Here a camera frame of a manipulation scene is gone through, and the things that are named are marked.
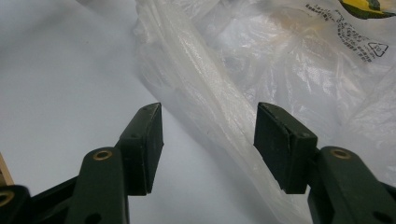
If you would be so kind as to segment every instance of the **crumpled plastic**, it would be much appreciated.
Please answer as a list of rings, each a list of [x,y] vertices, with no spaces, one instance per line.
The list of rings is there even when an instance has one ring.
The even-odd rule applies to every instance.
[[[252,145],[258,102],[279,105],[396,186],[395,18],[363,21],[334,1],[139,0],[142,76],[232,156],[281,223],[311,222]]]

